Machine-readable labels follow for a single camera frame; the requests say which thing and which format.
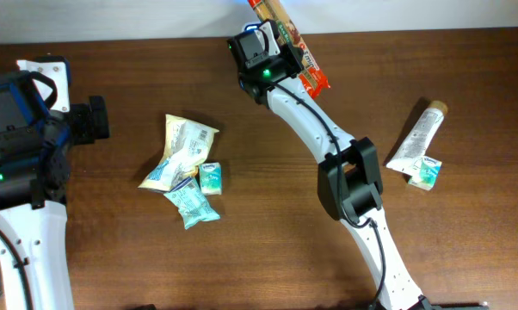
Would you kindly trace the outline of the orange spaghetti pasta pack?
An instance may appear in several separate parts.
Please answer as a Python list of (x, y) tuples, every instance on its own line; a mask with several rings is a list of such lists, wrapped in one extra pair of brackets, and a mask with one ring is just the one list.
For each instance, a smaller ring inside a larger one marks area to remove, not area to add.
[(298, 77), (311, 98), (315, 99), (322, 89), (328, 89), (330, 84), (327, 77), (318, 66), (317, 61), (313, 58), (310, 49), (281, 1), (248, 0), (248, 3), (261, 22), (265, 20), (275, 22), (279, 33), (279, 37), (276, 41), (281, 47), (293, 46), (296, 51), (299, 52), (303, 70), (299, 73)]

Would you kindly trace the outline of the cream white snack bag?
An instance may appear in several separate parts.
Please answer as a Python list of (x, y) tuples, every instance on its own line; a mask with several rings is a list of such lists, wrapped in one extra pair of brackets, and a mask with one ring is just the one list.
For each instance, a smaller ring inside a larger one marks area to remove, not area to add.
[(166, 193), (194, 177), (198, 166), (206, 162), (218, 132), (218, 129), (197, 121), (167, 114), (163, 156), (139, 189)]

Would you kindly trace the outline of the small teal snack bag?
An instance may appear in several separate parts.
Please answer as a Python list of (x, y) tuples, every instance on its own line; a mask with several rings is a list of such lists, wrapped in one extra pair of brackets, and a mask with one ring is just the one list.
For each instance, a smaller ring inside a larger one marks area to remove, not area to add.
[(220, 215), (211, 207), (193, 177), (185, 179), (164, 196), (177, 207), (186, 230), (202, 221), (220, 219)]

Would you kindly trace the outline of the green Kleenex tissue pack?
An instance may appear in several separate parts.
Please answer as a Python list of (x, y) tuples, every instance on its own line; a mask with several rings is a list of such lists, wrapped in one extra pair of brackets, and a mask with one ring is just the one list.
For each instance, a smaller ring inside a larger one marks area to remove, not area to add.
[(200, 190), (204, 195), (222, 194), (222, 170), (220, 163), (204, 163), (199, 166)]

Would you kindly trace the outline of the white cream tube gold cap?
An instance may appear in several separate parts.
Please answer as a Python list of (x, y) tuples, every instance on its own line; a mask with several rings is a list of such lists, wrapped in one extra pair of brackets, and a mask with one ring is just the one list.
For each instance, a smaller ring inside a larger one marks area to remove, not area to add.
[(447, 112), (448, 107), (444, 102), (432, 101), (385, 166), (411, 177), (418, 177), (422, 159)]

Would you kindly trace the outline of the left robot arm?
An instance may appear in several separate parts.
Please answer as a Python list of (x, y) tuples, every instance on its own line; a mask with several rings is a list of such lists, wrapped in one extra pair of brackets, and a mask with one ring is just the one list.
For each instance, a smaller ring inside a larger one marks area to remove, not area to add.
[(54, 109), (59, 87), (39, 72), (0, 76), (0, 273), (9, 309), (72, 309), (66, 258), (67, 158), (109, 137), (101, 96)]

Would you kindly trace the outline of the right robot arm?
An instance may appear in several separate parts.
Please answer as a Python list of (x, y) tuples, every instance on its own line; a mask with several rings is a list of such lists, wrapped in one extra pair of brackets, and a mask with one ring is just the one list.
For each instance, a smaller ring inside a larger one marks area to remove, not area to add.
[(227, 41), (242, 90), (285, 121), (318, 164), (318, 198), (355, 240), (377, 287), (371, 308), (430, 309), (387, 225), (376, 148), (346, 133), (314, 102), (299, 78), (302, 53), (267, 30)]

